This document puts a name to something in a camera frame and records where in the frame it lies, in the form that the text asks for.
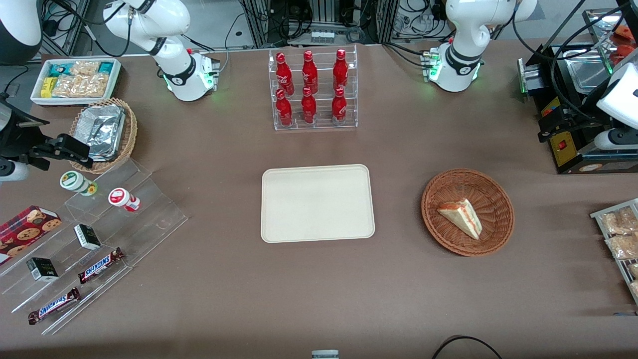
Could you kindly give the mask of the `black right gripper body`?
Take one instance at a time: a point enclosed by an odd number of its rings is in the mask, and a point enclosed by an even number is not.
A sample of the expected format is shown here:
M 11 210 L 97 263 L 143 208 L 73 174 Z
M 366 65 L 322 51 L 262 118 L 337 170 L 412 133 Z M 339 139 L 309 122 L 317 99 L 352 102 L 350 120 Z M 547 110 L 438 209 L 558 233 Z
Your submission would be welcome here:
M 32 150 L 40 145 L 46 145 L 50 137 L 44 135 L 39 126 L 20 127 L 22 123 L 25 123 L 25 120 L 18 114 L 11 114 L 4 121 L 4 127 L 1 130 L 1 170 L 16 170 L 18 164 L 32 166 L 42 171 L 49 170 L 50 161 L 37 159 L 32 154 Z

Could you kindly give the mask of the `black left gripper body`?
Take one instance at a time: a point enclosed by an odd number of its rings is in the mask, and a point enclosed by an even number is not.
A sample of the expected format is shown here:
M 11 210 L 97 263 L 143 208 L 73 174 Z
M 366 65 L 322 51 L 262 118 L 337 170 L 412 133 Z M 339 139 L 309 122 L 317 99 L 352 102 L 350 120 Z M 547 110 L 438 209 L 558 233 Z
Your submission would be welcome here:
M 570 105 L 573 125 L 570 135 L 573 140 L 593 140 L 606 126 L 606 115 L 595 102 Z

